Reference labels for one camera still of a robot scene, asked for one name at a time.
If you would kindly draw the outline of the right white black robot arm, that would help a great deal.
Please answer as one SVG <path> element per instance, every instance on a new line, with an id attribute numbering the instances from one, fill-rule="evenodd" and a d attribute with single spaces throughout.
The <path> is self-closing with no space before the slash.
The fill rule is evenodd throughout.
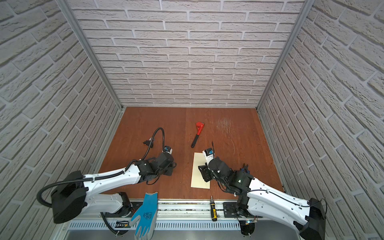
<path id="1" fill-rule="evenodd" d="M 203 152 L 199 167 L 205 182 L 215 180 L 225 193 L 238 197 L 235 213 L 241 217 L 265 217 L 296 230 L 305 240 L 323 240 L 326 211 L 320 200 L 300 199 L 274 189 L 253 177 L 247 166 L 232 170 L 212 149 Z"/>

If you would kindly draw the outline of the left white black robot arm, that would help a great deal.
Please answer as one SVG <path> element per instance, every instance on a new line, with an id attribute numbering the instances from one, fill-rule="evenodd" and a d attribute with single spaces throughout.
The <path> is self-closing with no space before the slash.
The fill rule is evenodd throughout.
<path id="1" fill-rule="evenodd" d="M 85 213 L 123 216 L 130 207 L 128 196 L 108 195 L 107 191 L 156 181 L 161 175 L 171 176 L 176 165 L 173 156 L 164 152 L 157 158 L 133 160 L 128 167 L 101 174 L 82 175 L 75 171 L 51 193 L 54 223 L 65 223 Z"/>

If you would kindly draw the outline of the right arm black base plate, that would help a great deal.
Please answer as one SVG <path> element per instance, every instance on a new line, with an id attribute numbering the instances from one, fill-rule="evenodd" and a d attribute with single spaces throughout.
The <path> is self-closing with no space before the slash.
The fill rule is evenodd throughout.
<path id="1" fill-rule="evenodd" d="M 224 202 L 223 211 L 225 218 L 247 218 L 247 219 L 257 219 L 262 218 L 259 216 L 253 216 L 248 213 L 246 210 L 238 209 L 237 203 L 235 202 Z"/>

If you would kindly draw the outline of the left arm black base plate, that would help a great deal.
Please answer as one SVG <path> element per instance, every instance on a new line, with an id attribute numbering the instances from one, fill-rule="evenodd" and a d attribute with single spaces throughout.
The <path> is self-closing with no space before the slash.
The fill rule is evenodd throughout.
<path id="1" fill-rule="evenodd" d="M 131 218 L 142 204 L 143 202 L 131 202 L 130 207 L 123 206 L 116 213 L 104 213 L 104 216 L 106 218 Z"/>

